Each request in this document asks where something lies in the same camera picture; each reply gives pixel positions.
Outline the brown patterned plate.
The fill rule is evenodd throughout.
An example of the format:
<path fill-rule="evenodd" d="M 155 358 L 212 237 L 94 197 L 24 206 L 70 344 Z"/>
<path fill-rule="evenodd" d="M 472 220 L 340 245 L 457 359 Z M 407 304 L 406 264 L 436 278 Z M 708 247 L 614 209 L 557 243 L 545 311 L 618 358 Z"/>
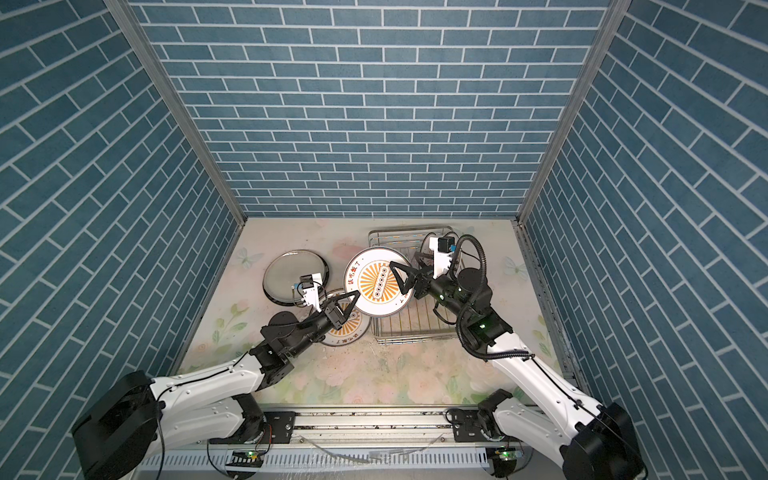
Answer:
<path fill-rule="evenodd" d="M 363 314 L 355 306 L 344 325 L 339 330 L 330 330 L 321 343 L 330 347 L 349 345 L 363 337 L 368 331 L 370 323 L 370 317 Z"/>

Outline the orange sunburst plate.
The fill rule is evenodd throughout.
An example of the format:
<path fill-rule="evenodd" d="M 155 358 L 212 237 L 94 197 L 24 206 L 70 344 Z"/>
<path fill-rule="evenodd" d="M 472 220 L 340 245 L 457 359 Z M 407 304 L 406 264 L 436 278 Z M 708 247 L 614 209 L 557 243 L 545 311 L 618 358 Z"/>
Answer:
<path fill-rule="evenodd" d="M 396 274 L 405 282 L 402 270 L 393 270 L 390 263 L 409 266 L 406 258 L 391 248 L 371 247 L 359 252 L 348 263 L 343 286 L 346 292 L 358 291 L 356 308 L 372 318 L 389 317 L 404 309 L 413 298 L 413 291 L 403 293 Z"/>

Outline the plain white deep plate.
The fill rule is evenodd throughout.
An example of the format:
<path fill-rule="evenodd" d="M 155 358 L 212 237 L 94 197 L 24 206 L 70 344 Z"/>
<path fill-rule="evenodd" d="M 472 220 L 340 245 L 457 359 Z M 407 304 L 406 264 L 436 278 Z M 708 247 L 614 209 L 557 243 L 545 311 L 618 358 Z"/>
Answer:
<path fill-rule="evenodd" d="M 305 306 L 302 294 L 297 291 L 303 276 L 319 274 L 319 283 L 328 284 L 330 268 L 317 253 L 310 250 L 292 250 L 274 259 L 266 268 L 262 289 L 266 297 L 280 306 Z"/>

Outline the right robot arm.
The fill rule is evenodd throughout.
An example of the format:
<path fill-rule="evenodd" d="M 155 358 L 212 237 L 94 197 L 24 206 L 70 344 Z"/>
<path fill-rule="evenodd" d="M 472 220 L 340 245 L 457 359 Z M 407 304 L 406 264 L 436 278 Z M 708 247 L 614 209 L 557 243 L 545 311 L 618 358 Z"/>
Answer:
<path fill-rule="evenodd" d="M 389 265 L 402 293 L 432 296 L 455 314 L 462 347 L 504 373 L 536 404 L 526 407 L 498 390 L 481 402 L 478 416 L 489 437 L 514 437 L 559 465 L 568 479 L 646 478 L 649 470 L 626 410 L 601 404 L 540 362 L 493 309 L 486 268 L 436 276 L 398 262 Z"/>

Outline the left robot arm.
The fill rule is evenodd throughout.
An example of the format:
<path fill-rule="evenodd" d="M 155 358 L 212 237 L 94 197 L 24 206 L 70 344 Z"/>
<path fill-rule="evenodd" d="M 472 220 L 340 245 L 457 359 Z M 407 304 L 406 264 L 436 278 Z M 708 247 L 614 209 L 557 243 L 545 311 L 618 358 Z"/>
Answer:
<path fill-rule="evenodd" d="M 330 297 L 304 320 L 275 314 L 262 341 L 235 360 L 176 376 L 123 376 L 72 427 L 84 477 L 120 479 L 155 453 L 198 441 L 259 439 L 266 417 L 254 393 L 280 382 L 294 358 L 340 329 L 359 297 L 357 290 Z"/>

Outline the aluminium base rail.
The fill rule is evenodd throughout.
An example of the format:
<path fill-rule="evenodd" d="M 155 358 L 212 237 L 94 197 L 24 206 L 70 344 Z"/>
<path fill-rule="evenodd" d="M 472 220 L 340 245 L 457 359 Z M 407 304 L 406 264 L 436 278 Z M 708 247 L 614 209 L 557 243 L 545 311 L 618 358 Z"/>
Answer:
<path fill-rule="evenodd" d="M 200 441 L 153 455 L 127 476 L 151 479 L 211 472 L 217 478 L 248 479 L 267 473 L 480 467 L 505 478 L 522 471 L 534 455 L 543 456 L 516 438 L 457 443 L 443 417 L 445 410 L 298 410 L 289 444 L 207 445 Z"/>

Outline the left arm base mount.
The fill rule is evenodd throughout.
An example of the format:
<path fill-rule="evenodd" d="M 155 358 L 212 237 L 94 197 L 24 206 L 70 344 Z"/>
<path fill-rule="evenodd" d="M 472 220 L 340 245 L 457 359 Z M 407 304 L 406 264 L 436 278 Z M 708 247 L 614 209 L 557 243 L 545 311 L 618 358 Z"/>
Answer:
<path fill-rule="evenodd" d="M 296 416 L 295 411 L 267 411 L 259 419 L 245 418 L 243 424 L 229 437 L 220 435 L 212 438 L 210 442 L 212 444 L 289 444 Z"/>

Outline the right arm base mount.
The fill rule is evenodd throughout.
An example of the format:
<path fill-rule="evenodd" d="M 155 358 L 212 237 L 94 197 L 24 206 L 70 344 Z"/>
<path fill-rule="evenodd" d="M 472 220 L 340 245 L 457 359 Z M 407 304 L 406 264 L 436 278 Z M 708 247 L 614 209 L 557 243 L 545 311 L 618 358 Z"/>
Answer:
<path fill-rule="evenodd" d="M 443 412 L 457 443 L 508 442 L 515 437 L 507 435 L 495 419 L 504 401 L 512 406 L 528 408 L 507 390 L 497 389 L 477 405 L 469 409 L 451 407 Z"/>

